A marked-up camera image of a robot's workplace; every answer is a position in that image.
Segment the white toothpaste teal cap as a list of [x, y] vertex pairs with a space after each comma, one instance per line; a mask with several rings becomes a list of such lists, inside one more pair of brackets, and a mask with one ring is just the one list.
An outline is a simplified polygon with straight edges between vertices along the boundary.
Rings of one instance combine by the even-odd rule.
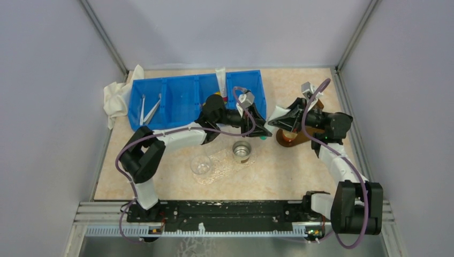
[[278, 130], [278, 127], [269, 125], [269, 122], [271, 120], [274, 120], [276, 118], [279, 118], [279, 117], [282, 117], [282, 116], [288, 114], [290, 111], [291, 110], [288, 108], [283, 108], [283, 107], [276, 105], [272, 114], [266, 119], [264, 128], [266, 128], [271, 133], [271, 135], [273, 135]]

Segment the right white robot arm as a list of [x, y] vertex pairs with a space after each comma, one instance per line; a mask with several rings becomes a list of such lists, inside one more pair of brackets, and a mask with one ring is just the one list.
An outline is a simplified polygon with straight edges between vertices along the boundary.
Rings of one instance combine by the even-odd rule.
[[267, 128], [304, 135], [307, 128], [315, 129], [310, 133], [311, 148], [337, 183], [334, 195], [309, 191], [301, 206], [303, 217], [314, 221], [323, 215], [337, 234], [378, 235], [382, 228], [383, 188], [355, 169], [342, 142], [351, 128], [352, 116], [318, 108], [304, 114], [306, 103], [306, 99], [297, 98], [288, 108], [276, 106], [266, 123]]

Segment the white ceramic cup cork base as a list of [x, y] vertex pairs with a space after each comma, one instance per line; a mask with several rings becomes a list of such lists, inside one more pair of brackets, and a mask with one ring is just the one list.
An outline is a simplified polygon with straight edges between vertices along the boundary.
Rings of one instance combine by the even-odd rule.
[[297, 136], [298, 136], [298, 134], [295, 133], [295, 132], [289, 132], [289, 131], [286, 131], [286, 130], [282, 131], [282, 138], [286, 142], [293, 141]]

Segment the tall white toothpaste tube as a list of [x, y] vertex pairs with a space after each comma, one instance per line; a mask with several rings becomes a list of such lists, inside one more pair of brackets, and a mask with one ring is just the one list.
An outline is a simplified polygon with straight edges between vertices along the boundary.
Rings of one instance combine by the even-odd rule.
[[220, 96], [226, 100], [228, 98], [227, 91], [226, 91], [226, 68], [221, 67], [215, 69], [216, 79], [218, 83], [218, 89]]

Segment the clear glass cup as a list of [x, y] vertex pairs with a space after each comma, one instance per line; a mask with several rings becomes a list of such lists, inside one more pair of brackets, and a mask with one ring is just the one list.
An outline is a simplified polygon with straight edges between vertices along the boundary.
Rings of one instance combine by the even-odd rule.
[[191, 159], [190, 168], [196, 175], [204, 175], [212, 168], [211, 159], [206, 155], [198, 155]]

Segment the silver metal cup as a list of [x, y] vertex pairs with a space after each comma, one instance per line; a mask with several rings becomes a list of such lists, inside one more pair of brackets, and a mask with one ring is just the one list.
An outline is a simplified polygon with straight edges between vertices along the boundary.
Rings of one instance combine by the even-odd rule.
[[246, 163], [252, 152], [252, 147], [247, 141], [237, 141], [232, 146], [234, 160], [238, 163]]

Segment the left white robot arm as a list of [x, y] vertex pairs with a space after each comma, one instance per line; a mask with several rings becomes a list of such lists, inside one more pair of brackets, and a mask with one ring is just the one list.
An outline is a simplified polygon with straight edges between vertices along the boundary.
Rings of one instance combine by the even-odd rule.
[[116, 158], [116, 168], [125, 175], [133, 188], [134, 199], [140, 205], [139, 214], [146, 221], [159, 218], [153, 176], [164, 154], [186, 147], [208, 144], [222, 134], [219, 125], [239, 128], [240, 137], [270, 137], [266, 120], [258, 112], [253, 94], [247, 90], [237, 99], [237, 106], [228, 109], [220, 95], [209, 96], [198, 118], [170, 130], [151, 130], [142, 126], [135, 131]]

